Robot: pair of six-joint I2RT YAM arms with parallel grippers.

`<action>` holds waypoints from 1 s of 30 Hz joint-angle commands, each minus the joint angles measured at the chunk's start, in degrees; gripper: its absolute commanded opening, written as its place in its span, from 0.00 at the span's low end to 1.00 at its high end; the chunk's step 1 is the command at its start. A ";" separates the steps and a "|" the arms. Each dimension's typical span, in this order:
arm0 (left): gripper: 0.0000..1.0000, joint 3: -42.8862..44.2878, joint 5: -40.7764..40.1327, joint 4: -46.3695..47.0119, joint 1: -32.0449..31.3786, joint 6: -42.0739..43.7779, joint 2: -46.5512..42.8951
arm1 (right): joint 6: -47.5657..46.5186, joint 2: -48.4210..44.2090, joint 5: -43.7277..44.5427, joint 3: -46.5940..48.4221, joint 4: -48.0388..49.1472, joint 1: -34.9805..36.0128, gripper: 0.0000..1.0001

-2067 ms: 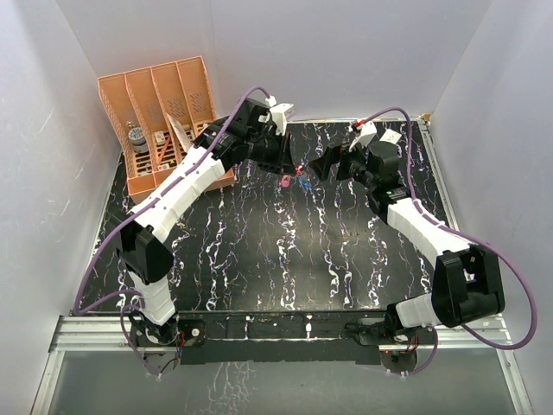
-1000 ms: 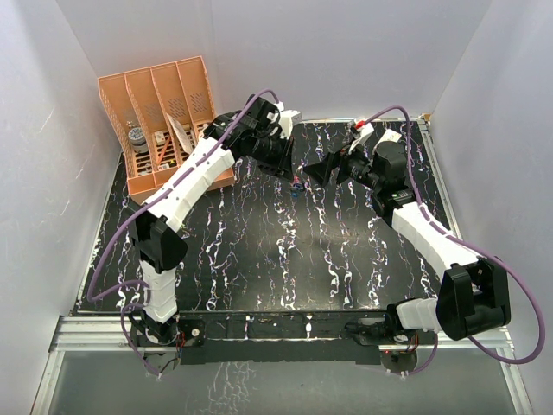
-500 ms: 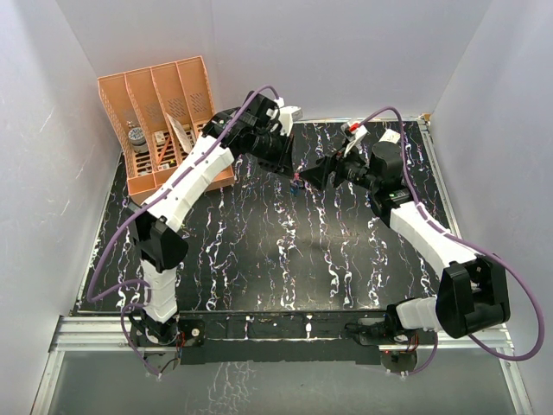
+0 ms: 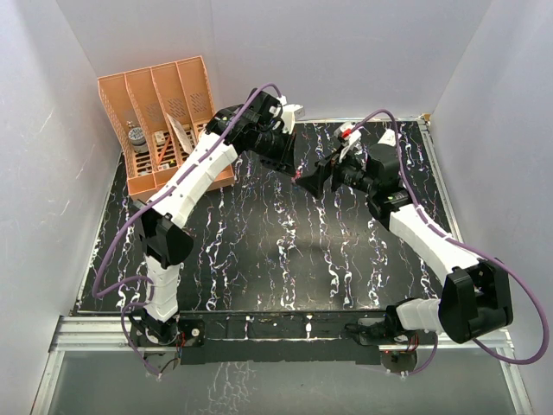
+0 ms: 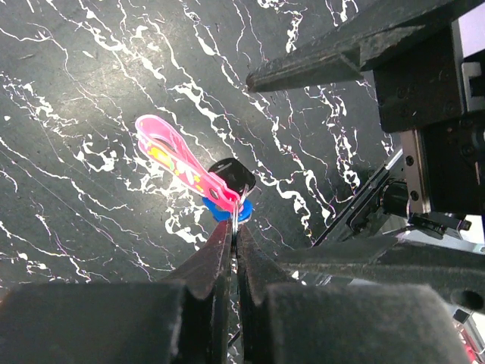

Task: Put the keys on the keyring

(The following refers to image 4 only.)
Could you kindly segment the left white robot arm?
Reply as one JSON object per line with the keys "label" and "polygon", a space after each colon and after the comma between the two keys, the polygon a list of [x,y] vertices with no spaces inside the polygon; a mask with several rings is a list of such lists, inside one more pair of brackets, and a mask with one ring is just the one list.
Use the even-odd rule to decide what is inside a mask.
{"label": "left white robot arm", "polygon": [[223,108],[204,125],[185,163],[148,203],[136,202],[135,223],[147,265],[146,304],[130,316],[133,327],[159,345],[172,343],[179,329],[177,279],[181,264],[194,247],[185,230],[189,215],[217,176],[245,151],[261,164],[294,176],[296,120],[301,105],[264,91],[253,91],[249,105]]}

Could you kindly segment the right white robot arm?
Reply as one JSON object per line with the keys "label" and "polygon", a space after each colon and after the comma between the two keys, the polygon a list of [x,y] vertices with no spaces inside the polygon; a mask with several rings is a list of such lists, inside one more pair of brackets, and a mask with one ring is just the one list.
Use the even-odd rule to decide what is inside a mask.
{"label": "right white robot arm", "polygon": [[446,333],[457,343],[471,341],[513,321],[508,273],[490,260],[450,243],[449,236],[417,206],[403,184],[396,150],[374,144],[366,163],[335,150],[297,184],[320,199],[325,182],[367,195],[372,217],[406,243],[442,282],[438,299],[408,298],[386,309],[379,329],[397,343],[417,330]]}

